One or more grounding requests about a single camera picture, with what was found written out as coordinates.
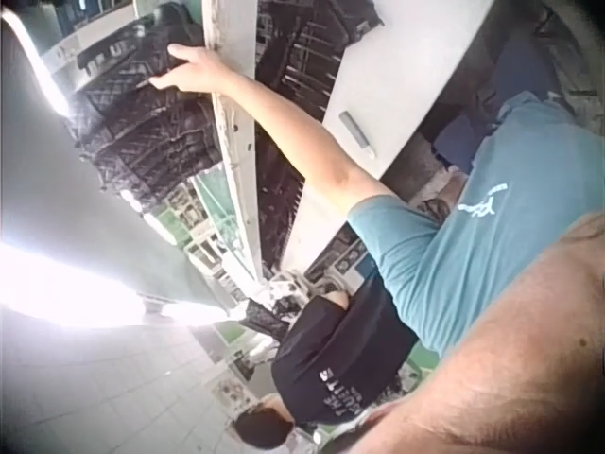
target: black t-shirt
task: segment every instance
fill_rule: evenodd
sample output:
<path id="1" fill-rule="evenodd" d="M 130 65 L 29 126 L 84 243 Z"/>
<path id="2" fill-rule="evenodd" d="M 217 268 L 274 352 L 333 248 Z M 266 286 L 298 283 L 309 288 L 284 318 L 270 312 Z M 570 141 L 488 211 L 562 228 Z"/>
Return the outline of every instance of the black t-shirt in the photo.
<path id="1" fill-rule="evenodd" d="M 322 297 L 308 303 L 277 352 L 273 381 L 297 424 L 341 424 L 387 388 L 417 340 L 375 274 L 348 311 Z"/>

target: white table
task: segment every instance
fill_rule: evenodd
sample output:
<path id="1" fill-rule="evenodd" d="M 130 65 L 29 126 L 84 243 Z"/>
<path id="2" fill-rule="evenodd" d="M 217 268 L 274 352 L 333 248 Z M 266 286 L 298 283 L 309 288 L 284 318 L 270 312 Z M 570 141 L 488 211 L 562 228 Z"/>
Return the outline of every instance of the white table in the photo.
<path id="1" fill-rule="evenodd" d="M 374 0 L 385 25 L 349 47 L 323 125 L 372 176 L 392 164 L 434 104 L 483 24 L 493 0 Z M 349 111 L 377 154 L 362 151 L 338 119 Z M 342 227 L 306 185 L 282 270 L 305 272 Z"/>

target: hand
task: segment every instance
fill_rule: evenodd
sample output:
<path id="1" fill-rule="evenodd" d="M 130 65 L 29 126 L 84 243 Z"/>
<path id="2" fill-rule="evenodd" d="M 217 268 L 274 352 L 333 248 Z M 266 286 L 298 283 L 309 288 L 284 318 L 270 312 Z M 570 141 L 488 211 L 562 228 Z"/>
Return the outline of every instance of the hand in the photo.
<path id="1" fill-rule="evenodd" d="M 186 63 L 163 76 L 150 78 L 149 83 L 159 90 L 174 86 L 183 92 L 222 93 L 225 82 L 234 74 L 216 52 L 205 47 L 171 44 L 168 53 Z"/>

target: tiled floor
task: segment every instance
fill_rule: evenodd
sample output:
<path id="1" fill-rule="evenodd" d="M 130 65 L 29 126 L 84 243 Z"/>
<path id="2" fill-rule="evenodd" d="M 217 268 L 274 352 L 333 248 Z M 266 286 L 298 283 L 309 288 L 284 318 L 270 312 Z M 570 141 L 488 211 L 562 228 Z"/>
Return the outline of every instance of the tiled floor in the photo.
<path id="1" fill-rule="evenodd" d="M 181 328 L 62 329 L 2 313 L 2 433 L 23 454 L 243 454 Z"/>

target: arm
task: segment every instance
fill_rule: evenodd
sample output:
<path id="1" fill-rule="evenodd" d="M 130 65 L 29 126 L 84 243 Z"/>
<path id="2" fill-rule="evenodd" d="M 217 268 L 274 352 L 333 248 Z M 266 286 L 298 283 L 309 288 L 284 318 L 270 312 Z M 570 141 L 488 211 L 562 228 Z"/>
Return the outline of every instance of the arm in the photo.
<path id="1" fill-rule="evenodd" d="M 604 231 L 584 219 L 545 251 L 354 452 L 584 452 L 573 443 L 605 405 Z"/>
<path id="2" fill-rule="evenodd" d="M 204 48 L 171 45 L 168 51 L 189 61 L 152 78 L 157 88 L 176 85 L 193 92 L 218 92 L 246 110 L 275 141 L 288 161 L 343 215 L 359 201 L 392 194 L 359 167 L 316 120 L 292 102 L 224 66 Z"/>

